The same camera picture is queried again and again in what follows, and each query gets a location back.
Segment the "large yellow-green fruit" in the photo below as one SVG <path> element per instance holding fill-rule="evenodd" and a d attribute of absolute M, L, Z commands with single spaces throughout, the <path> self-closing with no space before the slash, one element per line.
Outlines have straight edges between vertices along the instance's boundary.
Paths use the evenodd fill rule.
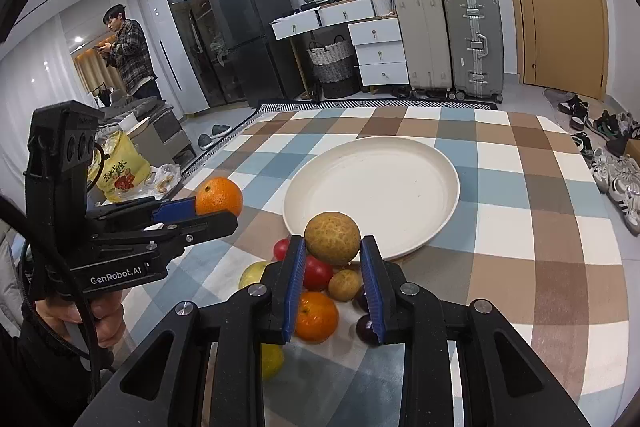
<path fill-rule="evenodd" d="M 322 212 L 306 225 L 304 239 L 311 256 L 328 265 L 348 265 L 360 249 L 357 223 L 341 212 Z"/>

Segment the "brown longan fruit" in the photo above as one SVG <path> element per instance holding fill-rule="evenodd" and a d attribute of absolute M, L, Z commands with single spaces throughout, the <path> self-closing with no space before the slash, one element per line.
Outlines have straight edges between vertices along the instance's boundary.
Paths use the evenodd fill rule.
<path fill-rule="evenodd" d="M 329 281 L 328 294 L 331 298 L 342 303 L 356 297 L 362 280 L 360 273 L 354 270 L 341 270 L 336 272 Z"/>

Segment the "white drawer desk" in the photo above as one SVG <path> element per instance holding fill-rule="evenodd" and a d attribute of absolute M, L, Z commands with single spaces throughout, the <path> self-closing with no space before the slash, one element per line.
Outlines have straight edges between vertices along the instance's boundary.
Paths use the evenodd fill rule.
<path fill-rule="evenodd" d="M 271 23 L 277 40 L 347 26 L 364 87 L 409 84 L 407 60 L 393 0 L 343 0 Z"/>

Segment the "cream round plate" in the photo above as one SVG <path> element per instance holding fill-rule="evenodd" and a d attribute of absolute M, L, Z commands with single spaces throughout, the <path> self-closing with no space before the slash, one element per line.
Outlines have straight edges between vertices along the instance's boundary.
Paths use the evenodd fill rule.
<path fill-rule="evenodd" d="M 440 150 L 399 136 L 369 136 L 306 162 L 288 184 L 282 217 L 291 234 L 302 235 L 319 213 L 345 213 L 393 260 L 434 239 L 459 198 L 457 170 Z"/>

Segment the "woven laundry basket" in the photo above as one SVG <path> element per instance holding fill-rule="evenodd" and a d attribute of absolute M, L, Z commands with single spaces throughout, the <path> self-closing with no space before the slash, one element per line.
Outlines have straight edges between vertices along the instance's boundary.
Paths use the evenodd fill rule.
<path fill-rule="evenodd" d="M 326 46 L 311 40 L 307 52 L 325 98 L 346 98 L 358 91 L 355 49 L 343 35 L 337 35 Z"/>

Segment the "dark cherry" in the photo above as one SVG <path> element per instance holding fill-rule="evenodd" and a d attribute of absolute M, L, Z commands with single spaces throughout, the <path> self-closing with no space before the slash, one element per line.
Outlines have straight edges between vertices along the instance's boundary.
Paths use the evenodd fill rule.
<path fill-rule="evenodd" d="M 356 335 L 369 346 L 379 346 L 380 340 L 373 330 L 373 323 L 369 314 L 364 314 L 356 323 Z"/>
<path fill-rule="evenodd" d="M 354 299 L 352 299 L 352 302 L 354 303 L 354 306 L 356 308 L 360 309 L 364 313 L 369 312 L 367 296 L 366 296 L 366 291 L 364 290 L 364 286 L 361 286 L 358 289 L 358 291 L 356 292 L 356 296 L 354 297 Z"/>

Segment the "orange mandarin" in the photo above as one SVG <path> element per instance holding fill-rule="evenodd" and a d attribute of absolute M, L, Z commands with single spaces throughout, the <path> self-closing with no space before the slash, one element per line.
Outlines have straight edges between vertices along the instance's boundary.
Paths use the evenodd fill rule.
<path fill-rule="evenodd" d="M 233 181 L 227 178 L 212 178 L 196 190 L 194 208 L 198 216 L 229 211 L 235 217 L 239 217 L 243 209 L 243 194 Z"/>
<path fill-rule="evenodd" d="M 336 331 L 340 314 L 334 301 L 318 291 L 300 295 L 295 335 L 306 343 L 323 343 Z"/>

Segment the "beige suitcase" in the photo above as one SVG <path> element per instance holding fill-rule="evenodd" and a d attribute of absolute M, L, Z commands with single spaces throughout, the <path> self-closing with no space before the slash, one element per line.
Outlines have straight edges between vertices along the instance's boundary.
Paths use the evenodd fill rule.
<path fill-rule="evenodd" d="M 411 88 L 450 91 L 451 60 L 442 0 L 394 1 Z"/>

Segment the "red tomato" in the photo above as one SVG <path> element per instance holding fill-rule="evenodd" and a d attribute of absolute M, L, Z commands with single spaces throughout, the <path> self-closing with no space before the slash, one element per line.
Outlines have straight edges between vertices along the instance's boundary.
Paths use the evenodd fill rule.
<path fill-rule="evenodd" d="M 329 286 L 332 277 L 332 265 L 328 265 L 311 255 L 306 257 L 303 286 L 307 291 L 324 291 Z"/>
<path fill-rule="evenodd" d="M 283 260 L 288 252 L 288 245 L 290 245 L 289 239 L 280 239 L 280 241 L 277 241 L 273 246 L 274 259 L 278 261 Z"/>

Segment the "black refrigerator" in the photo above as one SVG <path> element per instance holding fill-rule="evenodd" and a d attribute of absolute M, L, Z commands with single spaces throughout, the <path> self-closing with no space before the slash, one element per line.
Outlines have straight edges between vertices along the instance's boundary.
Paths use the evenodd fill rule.
<path fill-rule="evenodd" d="M 271 27 L 293 13 L 291 0 L 208 1 L 247 103 L 298 98 L 304 84 L 291 43 Z"/>

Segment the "yellow plastic bag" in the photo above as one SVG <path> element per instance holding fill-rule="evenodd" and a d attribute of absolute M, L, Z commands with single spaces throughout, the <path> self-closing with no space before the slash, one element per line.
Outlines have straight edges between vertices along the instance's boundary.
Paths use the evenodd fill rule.
<path fill-rule="evenodd" d="M 88 182 L 96 181 L 96 186 L 109 202 L 120 202 L 149 178 L 151 165 L 122 131 L 109 135 L 102 144 L 102 150 L 105 153 L 103 167 L 100 167 L 100 152 L 96 150 L 88 170 Z"/>

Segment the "person in plaid shirt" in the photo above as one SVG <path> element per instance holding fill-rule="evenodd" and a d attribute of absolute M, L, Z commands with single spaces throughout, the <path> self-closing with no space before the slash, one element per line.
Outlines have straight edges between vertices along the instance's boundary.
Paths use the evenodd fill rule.
<path fill-rule="evenodd" d="M 116 4 L 106 11 L 103 23 L 115 35 L 113 42 L 98 46 L 105 65 L 117 69 L 125 91 L 131 98 L 160 100 L 162 95 L 157 87 L 157 75 L 139 22 L 126 17 L 126 8 Z"/>

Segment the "silver aluminium suitcase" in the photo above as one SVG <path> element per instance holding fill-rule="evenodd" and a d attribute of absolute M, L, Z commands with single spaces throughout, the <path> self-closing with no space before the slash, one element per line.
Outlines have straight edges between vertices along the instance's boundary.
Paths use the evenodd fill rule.
<path fill-rule="evenodd" d="M 499 0 L 444 0 L 454 91 L 461 100 L 502 102 L 504 52 Z"/>

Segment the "wooden door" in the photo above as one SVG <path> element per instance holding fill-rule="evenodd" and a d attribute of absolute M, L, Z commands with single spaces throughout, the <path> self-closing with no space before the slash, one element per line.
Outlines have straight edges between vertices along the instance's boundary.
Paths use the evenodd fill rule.
<path fill-rule="evenodd" d="M 513 0 L 521 82 L 603 98 L 606 0 Z"/>

